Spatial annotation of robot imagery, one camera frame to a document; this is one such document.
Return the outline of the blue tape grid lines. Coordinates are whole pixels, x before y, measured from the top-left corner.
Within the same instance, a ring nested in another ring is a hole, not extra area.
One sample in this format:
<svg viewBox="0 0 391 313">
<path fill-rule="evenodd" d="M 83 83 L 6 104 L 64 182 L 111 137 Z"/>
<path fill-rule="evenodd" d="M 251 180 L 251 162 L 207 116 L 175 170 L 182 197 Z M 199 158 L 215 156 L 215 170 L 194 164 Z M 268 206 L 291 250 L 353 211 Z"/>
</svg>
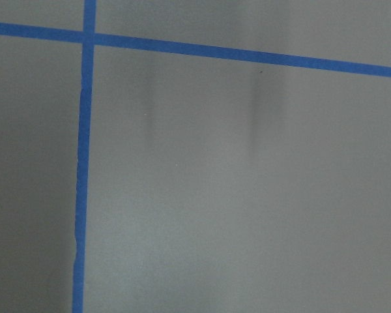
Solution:
<svg viewBox="0 0 391 313">
<path fill-rule="evenodd" d="M 0 312 L 391 312 L 391 1 L 0 1 Z"/>
</svg>

